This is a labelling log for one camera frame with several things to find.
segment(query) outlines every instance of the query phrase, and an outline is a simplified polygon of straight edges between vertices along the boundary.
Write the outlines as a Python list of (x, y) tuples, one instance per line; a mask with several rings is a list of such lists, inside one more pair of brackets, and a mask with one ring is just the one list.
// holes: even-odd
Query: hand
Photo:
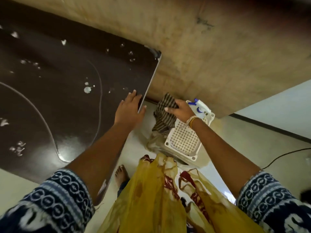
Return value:
[(175, 102), (179, 109), (166, 107), (164, 110), (170, 114), (174, 114), (180, 121), (184, 123), (186, 123), (189, 118), (195, 115), (187, 102), (179, 99), (175, 99)]
[(142, 107), (138, 113), (138, 103), (142, 95), (136, 96), (136, 90), (129, 93), (124, 100), (122, 100), (117, 108), (115, 115), (115, 124), (123, 124), (131, 131), (135, 126), (142, 122), (145, 116), (146, 106)]

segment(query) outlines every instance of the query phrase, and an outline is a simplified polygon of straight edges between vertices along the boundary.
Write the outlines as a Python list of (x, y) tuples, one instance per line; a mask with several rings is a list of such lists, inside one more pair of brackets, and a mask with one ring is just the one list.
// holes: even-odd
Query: bracelet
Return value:
[(186, 122), (186, 125), (189, 126), (191, 129), (192, 129), (192, 127), (191, 127), (192, 122), (193, 122), (193, 120), (194, 120), (195, 118), (199, 118), (199, 117), (196, 116), (196, 115), (193, 115), (193, 116), (191, 116), (191, 117), (187, 120), (187, 122)]

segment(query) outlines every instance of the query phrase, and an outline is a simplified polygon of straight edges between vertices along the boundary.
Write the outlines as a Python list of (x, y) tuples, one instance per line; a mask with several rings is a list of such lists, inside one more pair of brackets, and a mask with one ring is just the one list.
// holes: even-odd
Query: navy blue patterned sleeve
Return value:
[(60, 169), (0, 218), (0, 232), (84, 232), (95, 212), (83, 181)]
[(246, 183), (236, 204), (265, 232), (311, 232), (311, 205), (297, 200), (267, 172)]

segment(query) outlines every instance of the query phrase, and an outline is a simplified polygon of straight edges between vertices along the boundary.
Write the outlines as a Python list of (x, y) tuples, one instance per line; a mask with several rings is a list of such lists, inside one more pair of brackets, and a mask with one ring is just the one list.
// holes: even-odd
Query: person's left hand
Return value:
[(129, 93), (126, 99), (120, 102), (115, 115), (115, 124), (123, 124), (130, 130), (142, 122), (145, 116), (146, 106), (143, 106), (138, 113), (138, 103), (142, 95), (136, 96), (136, 90)]

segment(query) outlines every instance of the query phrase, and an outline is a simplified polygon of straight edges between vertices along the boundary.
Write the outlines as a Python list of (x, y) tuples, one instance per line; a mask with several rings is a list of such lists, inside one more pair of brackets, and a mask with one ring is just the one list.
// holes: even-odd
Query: curved line on table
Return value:
[(51, 130), (50, 130), (50, 128), (49, 128), (49, 125), (47, 124), (47, 122), (45, 121), (44, 117), (42, 116), (42, 114), (40, 113), (40, 111), (37, 109), (37, 107), (36, 107), (27, 97), (25, 97), (22, 93), (20, 93), (18, 90), (14, 89), (13, 87), (11, 87), (11, 86), (9, 86), (9, 85), (6, 85), (6, 84), (3, 83), (3, 82), (0, 82), (0, 84), (3, 85), (3, 86), (5, 86), (5, 87), (7, 87), (7, 88), (9, 88), (9, 89), (11, 89), (12, 91), (14, 91), (15, 93), (17, 93), (18, 95), (20, 95), (22, 98), (24, 98), (24, 99), (37, 111), (37, 113), (40, 115), (42, 121), (44, 122), (46, 128), (48, 129), (48, 132), (49, 132), (50, 137), (52, 138), (52, 142), (53, 142), (55, 151), (56, 151), (56, 153), (57, 153), (57, 156), (59, 157), (59, 159), (60, 159), (61, 161), (68, 163), (68, 161), (66, 161), (66, 160), (60, 155), (60, 153), (59, 153), (59, 151), (58, 151), (58, 148), (57, 148), (57, 146), (56, 146), (54, 137), (53, 137), (53, 135), (52, 135), (52, 132), (51, 132)]
[(96, 73), (97, 73), (97, 75), (98, 75), (98, 78), (99, 78), (99, 83), (100, 83), (100, 99), (99, 99), (98, 127), (97, 127), (96, 134), (95, 134), (95, 136), (94, 136), (94, 138), (93, 138), (93, 140), (92, 140), (92, 142), (91, 142), (91, 144), (90, 144), (90, 146), (91, 146), (91, 145), (94, 143), (94, 141), (95, 141), (95, 139), (96, 139), (96, 137), (97, 137), (97, 135), (98, 135), (98, 133), (99, 133), (99, 129), (100, 129), (100, 125), (101, 125), (101, 101), (102, 101), (102, 98), (103, 98), (103, 85), (101, 84), (101, 78), (100, 78), (100, 74), (99, 74), (97, 68), (95, 67), (95, 65), (94, 65), (91, 61), (89, 61), (89, 60), (87, 60), (87, 61), (88, 61), (88, 62), (93, 66), (93, 68), (95, 69), (95, 71), (96, 71)]

